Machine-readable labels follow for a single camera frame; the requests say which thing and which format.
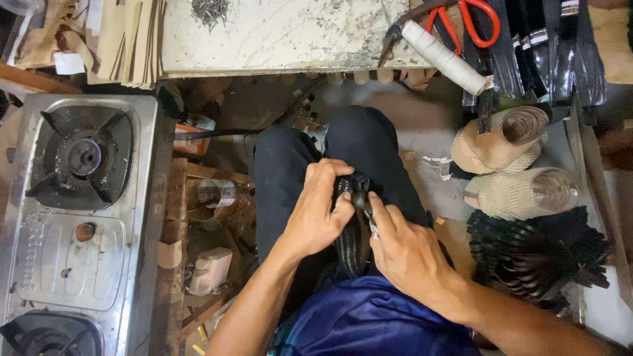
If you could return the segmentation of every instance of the burner grate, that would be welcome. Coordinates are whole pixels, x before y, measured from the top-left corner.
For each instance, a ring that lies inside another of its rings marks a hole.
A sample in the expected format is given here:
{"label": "burner grate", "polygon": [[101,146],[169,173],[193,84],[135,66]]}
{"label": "burner grate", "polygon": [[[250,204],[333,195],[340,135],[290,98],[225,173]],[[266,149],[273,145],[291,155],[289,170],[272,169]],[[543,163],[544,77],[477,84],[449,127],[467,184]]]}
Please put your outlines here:
{"label": "burner grate", "polygon": [[49,207],[100,210],[125,190],[132,159],[130,117],[104,106],[67,106],[41,112],[27,197]]}

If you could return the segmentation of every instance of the pile of nails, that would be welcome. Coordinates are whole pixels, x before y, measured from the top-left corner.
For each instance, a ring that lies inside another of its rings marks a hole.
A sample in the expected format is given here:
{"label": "pile of nails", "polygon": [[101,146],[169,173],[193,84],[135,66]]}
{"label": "pile of nails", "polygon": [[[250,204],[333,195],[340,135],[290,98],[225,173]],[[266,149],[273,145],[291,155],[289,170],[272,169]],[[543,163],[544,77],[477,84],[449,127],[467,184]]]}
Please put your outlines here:
{"label": "pile of nails", "polygon": [[200,19],[202,24],[209,28],[210,33],[219,19],[226,26],[228,8],[227,0],[192,0],[191,16]]}
{"label": "pile of nails", "polygon": [[610,244],[587,225],[587,207],[526,221],[476,210],[468,219],[475,280],[533,303],[560,297],[569,281],[608,288]]}

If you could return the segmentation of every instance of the person's right hand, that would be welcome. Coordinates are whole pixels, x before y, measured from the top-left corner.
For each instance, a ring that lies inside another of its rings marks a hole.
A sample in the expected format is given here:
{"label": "person's right hand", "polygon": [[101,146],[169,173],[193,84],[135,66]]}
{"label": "person's right hand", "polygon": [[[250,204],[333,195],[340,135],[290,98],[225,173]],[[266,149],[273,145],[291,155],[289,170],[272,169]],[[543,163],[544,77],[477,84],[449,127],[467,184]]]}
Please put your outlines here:
{"label": "person's right hand", "polygon": [[369,193],[379,239],[370,239],[376,267],[402,293],[459,322],[466,281],[453,270],[435,231],[407,222],[395,205]]}

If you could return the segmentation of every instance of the stainless steel stovetop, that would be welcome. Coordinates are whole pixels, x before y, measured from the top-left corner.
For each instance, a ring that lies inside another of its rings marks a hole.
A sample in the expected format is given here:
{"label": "stainless steel stovetop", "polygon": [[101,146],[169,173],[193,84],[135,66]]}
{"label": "stainless steel stovetop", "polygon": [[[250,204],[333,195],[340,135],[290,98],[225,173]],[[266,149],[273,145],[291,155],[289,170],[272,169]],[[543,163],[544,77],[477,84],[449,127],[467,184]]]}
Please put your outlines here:
{"label": "stainless steel stovetop", "polygon": [[3,334],[48,325],[26,354],[147,355],[174,125],[149,96],[27,96],[0,240]]}

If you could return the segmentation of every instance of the white plastic container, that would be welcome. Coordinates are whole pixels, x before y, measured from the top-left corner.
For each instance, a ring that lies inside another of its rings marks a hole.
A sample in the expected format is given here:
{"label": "white plastic container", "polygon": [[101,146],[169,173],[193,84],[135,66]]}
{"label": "white plastic container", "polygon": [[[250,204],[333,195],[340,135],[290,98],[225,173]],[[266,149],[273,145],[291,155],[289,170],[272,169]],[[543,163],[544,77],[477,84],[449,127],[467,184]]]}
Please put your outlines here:
{"label": "white plastic container", "polygon": [[218,247],[198,255],[196,270],[191,279],[189,293],[207,295],[227,280],[233,253],[228,248]]}

